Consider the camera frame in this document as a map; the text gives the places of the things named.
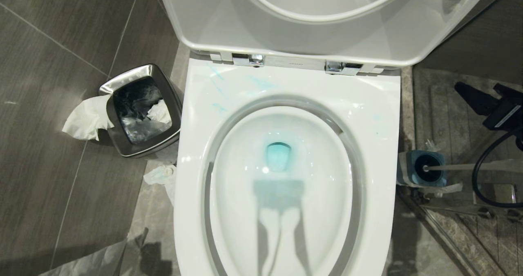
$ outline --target chrome hinge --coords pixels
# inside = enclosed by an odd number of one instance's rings
[[[333,75],[355,76],[360,71],[362,64],[351,64],[349,62],[325,61],[325,73]]]
[[[232,61],[238,66],[262,67],[264,55],[232,54]]]

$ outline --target toilet paper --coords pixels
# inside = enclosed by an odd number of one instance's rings
[[[176,183],[176,166],[162,165],[143,176],[148,185],[164,185],[170,203],[174,206],[174,188]]]
[[[62,131],[79,140],[99,140],[98,129],[114,127],[106,110],[110,97],[108,94],[82,101],[69,115]]]
[[[164,124],[172,123],[169,109],[167,108],[167,105],[163,99],[151,107],[151,109],[147,112],[147,117],[153,121],[162,122]]]

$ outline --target toilet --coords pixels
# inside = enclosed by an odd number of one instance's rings
[[[174,238],[183,276],[379,276],[399,68],[479,0],[163,0],[191,48]]]

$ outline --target trash can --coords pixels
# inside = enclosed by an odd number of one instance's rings
[[[158,66],[122,73],[103,84],[99,94],[111,95],[107,116],[114,127],[107,132],[120,155],[176,163],[181,98]],[[164,111],[162,120],[151,117],[153,107]]]

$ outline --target toilet rim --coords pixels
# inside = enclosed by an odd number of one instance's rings
[[[259,110],[264,107],[274,107],[276,105],[299,107],[300,109],[305,109],[311,112],[312,114],[319,116],[320,118],[322,118],[322,120],[325,120],[325,117],[327,116],[327,124],[329,124],[330,126],[332,126],[333,124],[338,126],[345,133],[345,140],[342,140],[342,142],[346,148],[346,151],[348,152],[349,160],[354,165],[354,207],[351,213],[351,224],[349,225],[349,229],[347,231],[347,234],[349,236],[347,236],[346,238],[346,242],[342,248],[341,253],[345,254],[346,257],[340,257],[338,259],[335,268],[333,269],[333,271],[335,272],[331,273],[331,275],[346,275],[347,272],[344,272],[346,270],[357,271],[363,269],[363,271],[366,271],[367,268],[361,267],[361,264],[358,262],[358,258],[360,258],[362,254],[366,254],[366,256],[364,257],[373,257],[373,254],[377,250],[383,250],[383,248],[385,249],[386,254],[388,242],[390,240],[390,228],[387,228],[385,224],[385,232],[383,233],[384,230],[383,228],[381,228],[381,226],[383,225],[368,223],[368,221],[377,222],[377,220],[380,219],[377,217],[377,215],[379,215],[380,212],[375,210],[372,211],[371,209],[369,209],[369,207],[374,204],[370,204],[369,206],[369,203],[366,203],[366,201],[369,201],[369,199],[372,200],[372,198],[368,195],[368,192],[372,191],[372,189],[375,188],[376,185],[373,185],[373,183],[368,183],[368,181],[364,179],[364,177],[366,177],[366,172],[369,169],[366,168],[366,166],[364,165],[365,157],[361,151],[361,146],[359,144],[360,142],[358,142],[358,140],[355,139],[355,137],[351,134],[351,131],[349,131],[349,129],[345,127],[344,122],[342,122],[342,120],[338,118],[338,116],[336,116],[334,112],[329,110],[329,108],[325,107],[320,103],[312,101],[311,99],[294,95],[281,95],[277,97],[270,96],[264,99],[259,99],[258,101],[256,101],[256,103],[250,103],[248,105],[245,105],[240,110],[238,110],[238,114],[235,114],[227,122],[224,122],[221,125],[220,129],[215,131],[215,134],[209,138],[209,140],[213,140],[213,142],[211,142],[212,144],[207,144],[206,153],[204,154],[204,156],[202,156],[202,162],[199,164],[198,179],[183,179],[185,183],[189,184],[186,184],[187,187],[192,187],[192,190],[199,192],[198,198],[193,197],[192,201],[188,202],[181,201],[181,196],[175,196],[175,241],[177,243],[177,254],[179,254],[181,258],[184,258],[183,261],[187,263],[187,265],[191,265],[191,263],[195,265],[197,262],[200,262],[201,264],[202,256],[204,256],[206,258],[206,261],[209,262],[209,272],[207,272],[210,273],[209,275],[213,273],[219,275],[226,275],[223,266],[220,266],[219,264],[216,265],[216,263],[219,263],[219,261],[217,261],[217,259],[215,258],[217,252],[215,250],[211,250],[212,246],[208,244],[208,242],[212,242],[212,232],[210,229],[210,222],[208,216],[205,216],[204,214],[204,207],[209,203],[209,195],[206,194],[205,191],[208,190],[208,184],[210,184],[209,178],[212,173],[213,161],[215,160],[219,145],[225,138],[226,133],[230,131],[234,124],[236,124],[244,116],[252,113],[253,111]],[[394,185],[395,183],[393,181],[392,185],[387,185],[388,190],[381,190],[377,192],[384,192],[385,194],[387,192],[392,193],[392,196],[389,198],[389,200],[392,199],[393,202]],[[177,185],[177,192],[181,189],[181,187],[183,186]],[[203,214],[197,216],[188,214],[187,207],[194,204],[197,205],[196,209],[202,210],[200,211],[200,213]],[[392,217],[393,204],[387,204],[384,208],[390,208],[390,211],[388,211],[387,214],[390,214],[390,216]],[[187,241],[189,237],[188,232],[190,233],[191,241]],[[381,242],[381,244],[364,244],[365,241],[374,241],[373,238],[383,239],[386,241],[387,244],[384,245],[383,242]],[[194,245],[195,242],[198,242],[199,252],[196,252],[194,247],[189,246]],[[186,258],[186,256],[189,255],[185,254],[185,252],[192,253],[192,255],[189,257],[191,258],[190,260]]]

